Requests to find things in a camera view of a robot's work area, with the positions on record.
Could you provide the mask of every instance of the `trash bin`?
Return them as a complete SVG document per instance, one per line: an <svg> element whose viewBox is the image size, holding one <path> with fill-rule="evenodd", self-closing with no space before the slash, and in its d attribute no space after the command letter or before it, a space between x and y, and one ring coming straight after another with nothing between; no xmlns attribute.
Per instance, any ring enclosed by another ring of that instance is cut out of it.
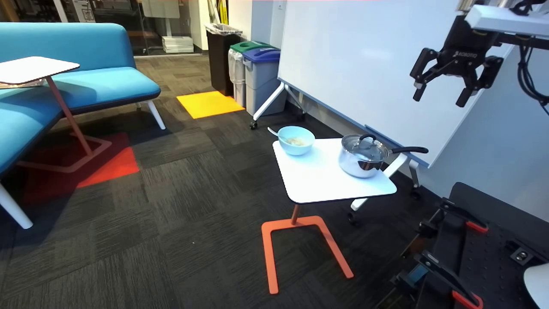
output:
<svg viewBox="0 0 549 309"><path fill-rule="evenodd" d="M243 42L238 33L239 31L227 26L207 28L212 86L226 96L234 95L234 84L229 79L227 54L231 45Z"/></svg>
<svg viewBox="0 0 549 309"><path fill-rule="evenodd" d="M229 79L234 83L234 98L243 107L246 107L246 76L243 57L250 50L267 48L263 42L241 42L231 47L229 50Z"/></svg>
<svg viewBox="0 0 549 309"><path fill-rule="evenodd" d="M262 105L275 93L280 86L279 81L279 48L255 48L244 54L246 67L246 110L255 115ZM263 115L284 112L287 103L286 93L280 95Z"/></svg>

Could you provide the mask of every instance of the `yellow mat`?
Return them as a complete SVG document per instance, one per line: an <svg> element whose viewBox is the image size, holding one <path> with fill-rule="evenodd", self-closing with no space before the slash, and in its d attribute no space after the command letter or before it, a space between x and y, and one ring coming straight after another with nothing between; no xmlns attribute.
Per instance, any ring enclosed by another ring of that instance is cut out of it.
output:
<svg viewBox="0 0 549 309"><path fill-rule="evenodd" d="M244 110L234 98L224 96L219 91L177 96L177 100L193 119L207 119Z"/></svg>

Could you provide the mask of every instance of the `table top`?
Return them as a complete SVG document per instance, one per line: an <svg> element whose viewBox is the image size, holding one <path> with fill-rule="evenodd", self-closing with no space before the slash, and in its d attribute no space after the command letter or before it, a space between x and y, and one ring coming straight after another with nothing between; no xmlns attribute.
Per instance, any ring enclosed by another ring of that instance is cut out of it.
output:
<svg viewBox="0 0 549 309"><path fill-rule="evenodd" d="M27 57L9 62L0 62L0 83L4 84L25 84L49 76L56 76L66 71L78 69L76 62L64 62L47 57Z"/></svg>
<svg viewBox="0 0 549 309"><path fill-rule="evenodd" d="M291 157L274 143L279 169L289 198L296 203L320 203L358 199L397 193L395 184L385 175L358 179L340 169L342 139L316 139L311 153Z"/></svg>

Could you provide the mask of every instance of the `blue bowl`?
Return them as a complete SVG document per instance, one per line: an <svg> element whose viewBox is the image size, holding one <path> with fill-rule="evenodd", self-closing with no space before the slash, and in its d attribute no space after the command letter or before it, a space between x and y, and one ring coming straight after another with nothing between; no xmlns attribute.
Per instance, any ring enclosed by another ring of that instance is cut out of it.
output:
<svg viewBox="0 0 549 309"><path fill-rule="evenodd" d="M287 126L279 132L280 146L292 157L301 157L311 151L315 134L304 127Z"/></svg>

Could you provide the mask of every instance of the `floor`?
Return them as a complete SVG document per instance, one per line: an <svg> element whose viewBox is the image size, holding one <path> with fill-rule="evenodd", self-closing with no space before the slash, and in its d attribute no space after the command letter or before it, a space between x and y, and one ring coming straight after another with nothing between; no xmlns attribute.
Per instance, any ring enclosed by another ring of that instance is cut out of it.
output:
<svg viewBox="0 0 549 309"><path fill-rule="evenodd" d="M433 213L431 198L411 194L401 174L399 194L371 199L354 225L349 201L304 208L327 220L356 278L315 230L280 232L280 296L268 294L260 227L289 218L292 203L267 126L339 134L292 108L262 119L258 131L246 112L193 120L176 96L212 91L208 64L208 55L138 59L164 90L155 102L167 132L136 105L78 119L92 136L126 132L141 172L28 208L35 229L27 232L0 215L3 309L377 308L394 289L407 265L402 249ZM66 134L61 122L37 148ZM21 169L4 181L18 201L25 181Z"/></svg>

